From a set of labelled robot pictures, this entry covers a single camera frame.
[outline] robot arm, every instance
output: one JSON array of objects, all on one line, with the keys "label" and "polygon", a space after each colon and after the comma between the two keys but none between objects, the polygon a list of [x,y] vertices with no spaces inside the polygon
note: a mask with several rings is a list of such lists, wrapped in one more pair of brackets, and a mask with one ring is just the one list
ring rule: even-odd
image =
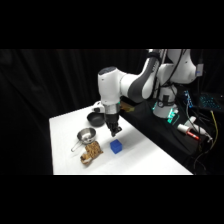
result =
[{"label": "robot arm", "polygon": [[126,96],[136,103],[149,98],[156,73],[160,66],[160,58],[164,49],[149,50],[143,72],[140,75],[131,75],[109,67],[101,70],[98,74],[99,92],[101,103],[105,107],[105,121],[114,137],[121,128],[118,125],[120,112],[120,97]]},{"label": "robot arm", "polygon": [[185,51],[169,49],[168,57],[173,64],[165,64],[160,67],[160,61],[165,52],[165,49],[149,50],[149,58],[140,75],[127,74],[116,67],[105,68],[99,72],[99,92],[101,103],[105,108],[100,112],[105,113],[105,121],[113,137],[122,130],[118,125],[121,96],[126,96],[136,103],[148,99],[152,94],[154,80],[158,72],[157,77],[161,91],[154,114],[161,118],[167,118],[174,105],[174,92],[177,90],[175,87],[163,85],[166,82],[190,83],[195,80],[196,67],[190,59],[190,49],[185,49]]}]

